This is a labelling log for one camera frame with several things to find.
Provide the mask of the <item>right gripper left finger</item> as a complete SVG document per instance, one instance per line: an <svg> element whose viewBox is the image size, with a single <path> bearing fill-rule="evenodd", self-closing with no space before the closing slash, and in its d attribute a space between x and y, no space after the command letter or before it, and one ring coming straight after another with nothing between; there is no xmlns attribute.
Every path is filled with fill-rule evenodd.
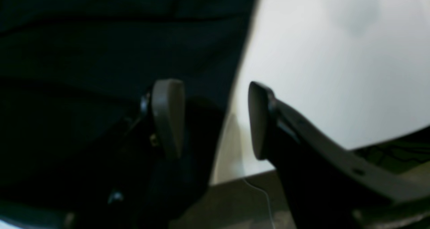
<svg viewBox="0 0 430 229"><path fill-rule="evenodd" d="M178 79L159 79L141 96L137 117L111 165L109 229L138 229L159 211L167 195L169 166L181 157L185 89Z"/></svg>

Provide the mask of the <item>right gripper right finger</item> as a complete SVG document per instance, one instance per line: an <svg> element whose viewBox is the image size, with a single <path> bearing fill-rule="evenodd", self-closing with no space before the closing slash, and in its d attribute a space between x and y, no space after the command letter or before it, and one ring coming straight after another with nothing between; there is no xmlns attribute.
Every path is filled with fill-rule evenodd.
<svg viewBox="0 0 430 229"><path fill-rule="evenodd" d="M429 127L347 151L260 82L248 110L298 229L429 228Z"/></svg>

